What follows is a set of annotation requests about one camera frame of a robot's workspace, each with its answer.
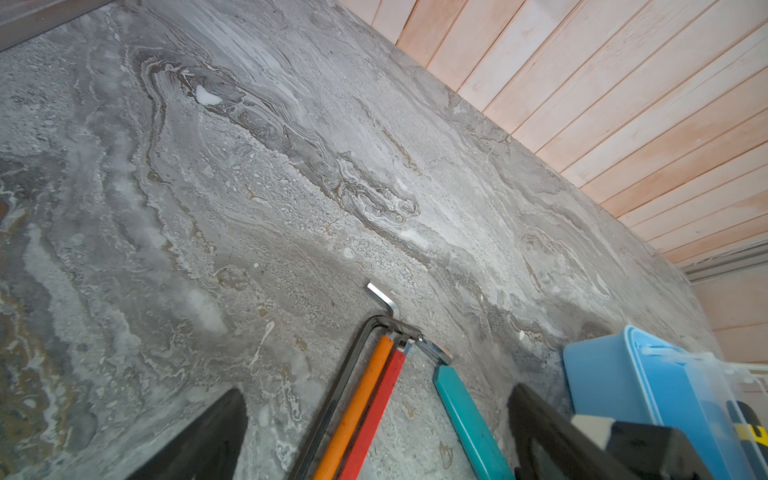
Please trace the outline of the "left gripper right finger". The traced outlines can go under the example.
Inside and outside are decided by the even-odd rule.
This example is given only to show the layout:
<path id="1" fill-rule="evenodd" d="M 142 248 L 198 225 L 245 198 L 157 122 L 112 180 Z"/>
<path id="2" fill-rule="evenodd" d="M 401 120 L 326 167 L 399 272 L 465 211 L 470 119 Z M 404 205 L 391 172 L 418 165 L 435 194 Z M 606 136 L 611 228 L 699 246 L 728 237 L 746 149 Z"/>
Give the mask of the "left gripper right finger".
<path id="1" fill-rule="evenodd" d="M 517 479 L 634 479 L 532 388 L 517 384 L 508 400 L 519 465 Z"/>

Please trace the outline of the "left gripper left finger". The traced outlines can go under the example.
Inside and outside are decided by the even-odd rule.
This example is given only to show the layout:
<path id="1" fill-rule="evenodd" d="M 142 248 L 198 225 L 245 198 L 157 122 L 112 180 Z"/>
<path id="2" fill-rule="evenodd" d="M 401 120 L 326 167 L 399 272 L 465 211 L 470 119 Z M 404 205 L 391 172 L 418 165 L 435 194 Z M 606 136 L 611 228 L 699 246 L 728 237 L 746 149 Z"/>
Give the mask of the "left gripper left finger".
<path id="1" fill-rule="evenodd" d="M 226 391 L 131 479 L 232 479 L 248 426 L 245 399 Z"/>

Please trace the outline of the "teal handled screwdriver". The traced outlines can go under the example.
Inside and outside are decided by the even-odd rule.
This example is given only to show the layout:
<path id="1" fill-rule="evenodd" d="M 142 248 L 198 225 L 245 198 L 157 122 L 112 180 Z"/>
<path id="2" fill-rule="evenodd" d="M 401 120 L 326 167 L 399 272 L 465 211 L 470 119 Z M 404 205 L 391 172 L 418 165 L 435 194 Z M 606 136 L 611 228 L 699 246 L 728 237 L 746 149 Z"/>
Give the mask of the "teal handled screwdriver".
<path id="1" fill-rule="evenodd" d="M 417 345 L 437 363 L 433 384 L 476 478 L 515 479 L 468 389 L 451 365 L 452 357 L 424 336 L 418 338 Z"/>

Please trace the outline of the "blue plastic tool box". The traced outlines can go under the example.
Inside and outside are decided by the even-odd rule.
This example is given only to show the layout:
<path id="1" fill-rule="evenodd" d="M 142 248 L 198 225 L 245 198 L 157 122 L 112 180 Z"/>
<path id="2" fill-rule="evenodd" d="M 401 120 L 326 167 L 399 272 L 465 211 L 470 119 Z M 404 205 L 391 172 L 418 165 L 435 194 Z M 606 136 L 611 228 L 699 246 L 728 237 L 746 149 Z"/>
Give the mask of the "blue plastic tool box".
<path id="1" fill-rule="evenodd" d="M 563 350 L 580 415 L 681 430 L 717 479 L 757 479 L 728 415 L 742 401 L 767 430 L 767 368 L 691 353 L 634 326 Z"/>

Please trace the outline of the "orange pencil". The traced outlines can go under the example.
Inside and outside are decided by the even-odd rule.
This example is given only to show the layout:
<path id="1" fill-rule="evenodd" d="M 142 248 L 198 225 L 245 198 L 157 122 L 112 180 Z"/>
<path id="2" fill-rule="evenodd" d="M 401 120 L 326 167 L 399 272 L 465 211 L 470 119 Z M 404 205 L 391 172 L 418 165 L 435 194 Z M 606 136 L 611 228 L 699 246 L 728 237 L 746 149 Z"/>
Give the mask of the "orange pencil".
<path id="1" fill-rule="evenodd" d="M 388 333 L 379 339 L 366 370 L 314 472 L 313 480 L 334 478 L 389 357 L 394 345 L 393 337 L 392 333 Z"/>

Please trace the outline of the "red pencil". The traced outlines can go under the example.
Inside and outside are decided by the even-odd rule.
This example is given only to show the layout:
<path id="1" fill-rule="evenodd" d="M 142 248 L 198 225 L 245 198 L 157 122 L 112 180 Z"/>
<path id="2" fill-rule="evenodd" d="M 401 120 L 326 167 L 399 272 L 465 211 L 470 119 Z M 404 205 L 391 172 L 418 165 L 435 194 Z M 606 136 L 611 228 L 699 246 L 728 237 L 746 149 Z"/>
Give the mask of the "red pencil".
<path id="1" fill-rule="evenodd" d="M 355 480 L 358 478 L 412 344 L 412 340 L 401 338 L 393 346 L 370 398 L 357 436 L 352 442 L 351 449 L 342 466 L 339 479 Z"/>

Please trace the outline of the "yellow black utility knife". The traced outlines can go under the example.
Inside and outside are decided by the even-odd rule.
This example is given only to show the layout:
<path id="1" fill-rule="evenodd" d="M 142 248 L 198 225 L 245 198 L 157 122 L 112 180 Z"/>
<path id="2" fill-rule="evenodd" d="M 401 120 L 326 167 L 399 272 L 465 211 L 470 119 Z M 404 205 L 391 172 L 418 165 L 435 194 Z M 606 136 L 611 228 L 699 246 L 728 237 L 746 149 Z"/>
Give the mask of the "yellow black utility knife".
<path id="1" fill-rule="evenodd" d="M 728 415 L 757 479 L 767 478 L 767 430 L 752 407 L 742 401 L 727 401 Z"/>

